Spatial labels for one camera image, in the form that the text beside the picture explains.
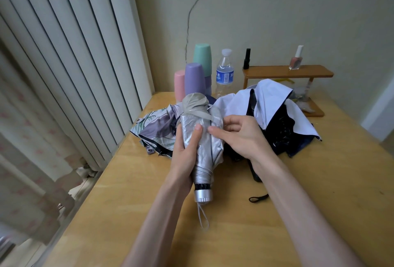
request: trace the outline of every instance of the green cup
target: green cup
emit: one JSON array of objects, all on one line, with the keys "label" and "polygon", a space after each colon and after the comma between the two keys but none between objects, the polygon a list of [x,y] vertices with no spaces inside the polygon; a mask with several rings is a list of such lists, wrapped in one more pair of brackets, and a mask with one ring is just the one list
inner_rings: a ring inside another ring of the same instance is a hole
[{"label": "green cup", "polygon": [[203,66],[204,77],[212,75],[212,55],[209,44],[196,44],[194,47],[193,62]]}]

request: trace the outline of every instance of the person's left hand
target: person's left hand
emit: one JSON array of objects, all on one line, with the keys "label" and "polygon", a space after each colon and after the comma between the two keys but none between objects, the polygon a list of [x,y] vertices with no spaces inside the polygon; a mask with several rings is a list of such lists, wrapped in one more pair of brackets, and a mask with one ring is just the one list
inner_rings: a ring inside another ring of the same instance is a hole
[{"label": "person's left hand", "polygon": [[176,128],[171,168],[167,178],[170,181],[175,181],[177,183],[176,185],[180,185],[180,189],[185,193],[185,197],[189,194],[193,183],[190,174],[196,163],[197,147],[202,135],[203,127],[197,124],[191,135],[189,145],[185,148],[181,124]]}]

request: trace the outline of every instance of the pink cup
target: pink cup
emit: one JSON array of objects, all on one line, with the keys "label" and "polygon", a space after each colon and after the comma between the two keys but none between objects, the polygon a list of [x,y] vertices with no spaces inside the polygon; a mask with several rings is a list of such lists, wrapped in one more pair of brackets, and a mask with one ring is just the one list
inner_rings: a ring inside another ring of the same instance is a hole
[{"label": "pink cup", "polygon": [[182,102],[185,97],[185,70],[175,72],[174,88],[176,102]]}]

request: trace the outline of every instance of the vertical blinds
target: vertical blinds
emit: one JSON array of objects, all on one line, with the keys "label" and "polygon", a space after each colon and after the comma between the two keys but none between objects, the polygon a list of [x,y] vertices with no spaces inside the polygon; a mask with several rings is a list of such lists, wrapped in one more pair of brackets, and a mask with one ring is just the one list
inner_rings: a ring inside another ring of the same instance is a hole
[{"label": "vertical blinds", "polygon": [[135,0],[0,0],[0,38],[95,170],[152,95]]}]

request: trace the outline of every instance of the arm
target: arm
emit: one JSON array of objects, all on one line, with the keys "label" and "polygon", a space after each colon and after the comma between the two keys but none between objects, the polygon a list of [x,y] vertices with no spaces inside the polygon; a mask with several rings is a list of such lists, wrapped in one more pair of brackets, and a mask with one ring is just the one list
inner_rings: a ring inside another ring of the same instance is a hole
[{"label": "arm", "polygon": [[122,267],[165,265],[183,201],[192,185],[190,174],[196,161],[197,146],[202,133],[202,126],[196,125],[190,143],[185,149],[182,129],[178,126],[170,172]]},{"label": "arm", "polygon": [[303,266],[364,266],[274,154],[253,117],[230,115],[209,132],[252,161],[294,243]]}]

